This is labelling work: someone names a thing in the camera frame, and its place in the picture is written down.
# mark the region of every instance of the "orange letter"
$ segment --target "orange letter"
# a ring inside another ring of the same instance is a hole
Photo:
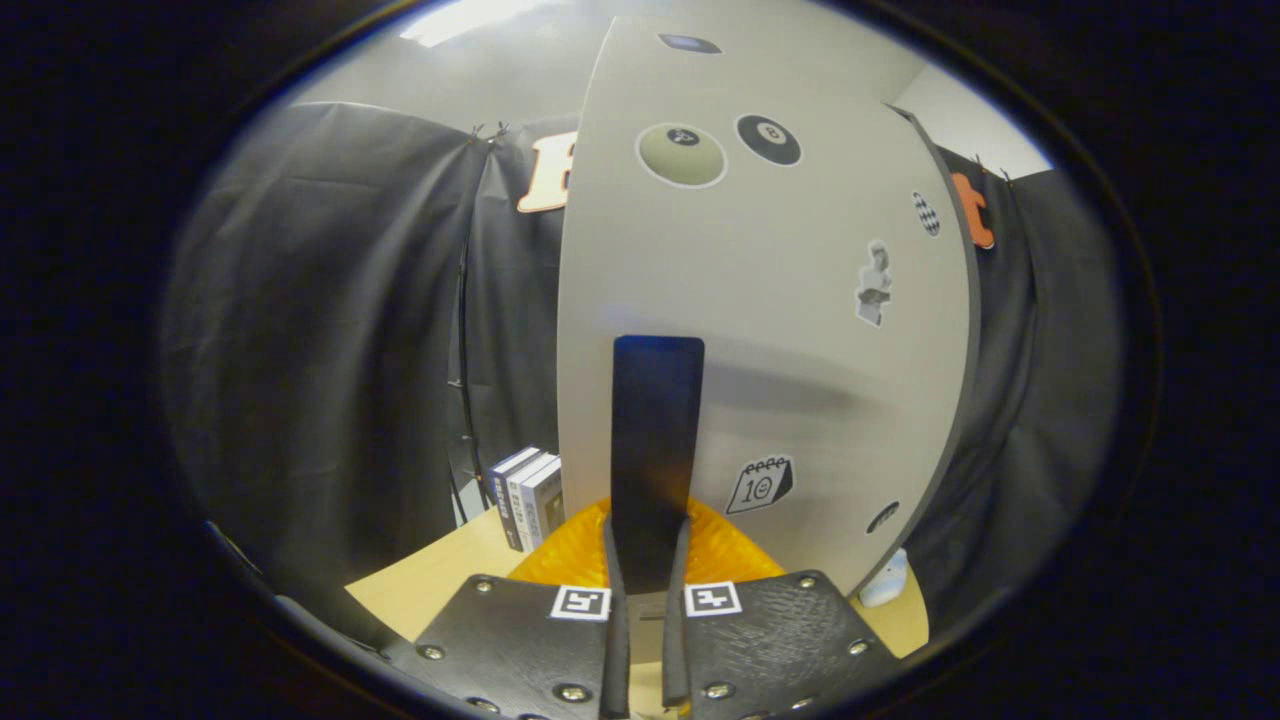
[[[987,199],[969,184],[969,178],[964,173],[951,173],[951,182],[956,183],[956,191],[960,193],[960,202],[964,205],[964,217],[969,220],[969,234],[973,236],[973,243],[983,250],[991,250],[996,246],[996,236],[982,227],[982,215],[978,214],[978,208],[987,206]]]
[[[573,168],[573,143],[577,132],[538,138],[534,151],[534,177],[529,181],[529,193],[516,202],[521,213],[541,213],[563,208],[568,202],[568,172]]]

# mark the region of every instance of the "8 ball sticker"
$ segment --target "8 ball sticker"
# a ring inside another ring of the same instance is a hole
[[[751,152],[774,165],[795,165],[800,161],[800,142],[774,119],[742,115],[737,119],[737,137]]]
[[[660,123],[636,137],[636,158],[653,177],[681,188],[708,187],[728,169],[710,133],[684,123]]]

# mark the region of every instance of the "orange object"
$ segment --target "orange object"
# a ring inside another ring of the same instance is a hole
[[[979,208],[987,206],[987,199],[973,188],[964,173],[951,173],[951,182],[955,183],[956,193],[960,195],[960,204],[964,205],[964,217],[969,223],[969,234],[973,236],[973,243],[983,250],[991,250],[996,246],[996,236],[983,227],[982,214],[978,211]]]
[[[604,588],[604,519],[609,498],[568,519],[515,570],[512,580],[548,585]],[[744,583],[786,574],[751,538],[707,505],[689,498],[689,560],[685,583]]]

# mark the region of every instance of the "black fabric backdrop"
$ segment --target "black fabric backdrop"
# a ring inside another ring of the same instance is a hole
[[[387,630],[343,585],[452,530],[451,483],[558,448],[563,210],[515,204],[531,143],[576,124],[490,142],[378,108],[287,108],[179,240],[164,386],[196,496],[276,592],[352,638]],[[977,251],[973,404],[906,542],[934,635],[1069,527],[1106,454],[1124,345],[1108,240],[1068,181],[1007,183],[942,152],[986,197],[996,245]]]

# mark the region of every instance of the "book spine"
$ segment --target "book spine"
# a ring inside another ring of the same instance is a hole
[[[525,523],[529,525],[529,550],[543,544],[541,524],[538,521],[538,488],[521,486],[520,498],[525,505]]]
[[[562,492],[559,470],[550,478],[547,478],[547,482],[538,488],[538,520],[544,541],[562,524],[562,519],[558,516],[553,518],[550,512],[552,502]]]
[[[507,536],[507,547],[517,552],[524,552],[525,546],[520,543],[520,529],[511,511],[511,498],[507,493],[507,477],[499,473],[489,475],[493,496],[498,501],[498,515],[502,518],[502,534]]]
[[[524,496],[518,482],[507,482],[507,496],[511,501],[511,515],[516,521],[516,532],[520,534],[520,544],[524,547],[524,552],[531,552],[534,546],[530,544],[529,520],[525,519]]]

